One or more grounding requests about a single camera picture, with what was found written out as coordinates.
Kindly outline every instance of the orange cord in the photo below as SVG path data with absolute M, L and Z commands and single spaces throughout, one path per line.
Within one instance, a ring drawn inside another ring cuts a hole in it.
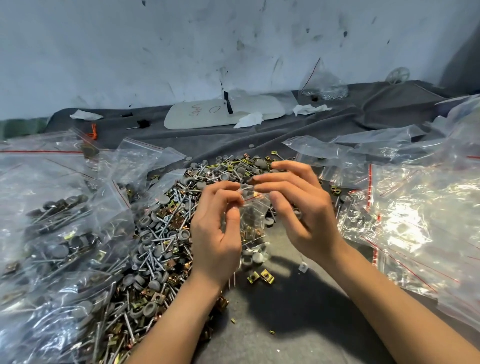
M 92 123 L 92 132 L 87 134 L 90 138 L 93 140 L 96 140 L 97 134 L 96 134 L 96 124 Z

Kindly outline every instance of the crumpled paper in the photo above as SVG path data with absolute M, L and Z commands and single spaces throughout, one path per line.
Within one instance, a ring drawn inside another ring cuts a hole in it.
M 264 120 L 261 112 L 253 112 L 239 119 L 239 122 L 235 124 L 233 129 L 246 128 L 252 125 L 260 125 Z
M 330 111 L 332 108 L 329 108 L 327 105 L 320 105 L 316 108 L 314 108 L 312 105 L 297 105 L 293 108 L 293 112 L 295 113 L 295 116 L 298 114 L 300 115 L 310 115 L 315 112 L 320 112 L 320 111 Z
M 82 119 L 87 121 L 95 121 L 98 119 L 103 119 L 102 115 L 94 114 L 92 112 L 77 110 L 72 115 L 70 115 L 72 119 Z

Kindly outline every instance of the green object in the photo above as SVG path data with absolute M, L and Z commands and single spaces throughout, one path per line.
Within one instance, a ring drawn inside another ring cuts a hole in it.
M 0 140 L 42 133 L 48 118 L 8 119 L 0 121 Z

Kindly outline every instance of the gray cloth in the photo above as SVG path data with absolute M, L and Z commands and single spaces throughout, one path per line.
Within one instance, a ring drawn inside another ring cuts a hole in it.
M 281 144 L 287 138 L 312 135 L 320 140 L 371 129 L 422 125 L 436 116 L 434 103 L 457 96 L 421 82 L 391 86 L 386 83 L 349 85 L 348 98 L 326 103 L 332 111 L 309 116 L 284 116 L 261 125 L 233 129 L 233 125 L 204 129 L 168 130 L 163 120 L 169 107 L 134 110 L 88 110 L 104 116 L 98 120 L 98 142 L 116 148 L 128 136 L 157 146 L 173 147 L 192 156 L 194 161 L 216 156 L 269 155 L 278 151 L 283 158 L 294 157 Z M 75 109 L 55 113 L 47 132 L 72 126 L 91 132 L 90 122 L 74 121 Z M 122 118 L 132 112 L 134 116 Z M 125 130 L 147 119 L 146 129 Z M 268 232 L 272 259 L 266 262 L 274 276 L 272 286 L 259 281 L 250 285 L 247 272 L 237 275 L 237 287 L 224 292 L 230 300 L 228 310 L 211 325 L 214 336 L 200 345 L 197 363 L 393 363 L 392 357 L 352 301 L 315 263 L 309 261 L 306 274 L 298 271 L 302 258 L 285 236 L 281 225 Z

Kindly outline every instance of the forearm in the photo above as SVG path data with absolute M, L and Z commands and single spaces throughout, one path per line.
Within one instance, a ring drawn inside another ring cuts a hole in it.
M 220 288 L 192 273 L 128 364 L 190 363 Z
M 480 353 L 344 241 L 318 263 L 362 311 L 398 364 L 480 363 Z

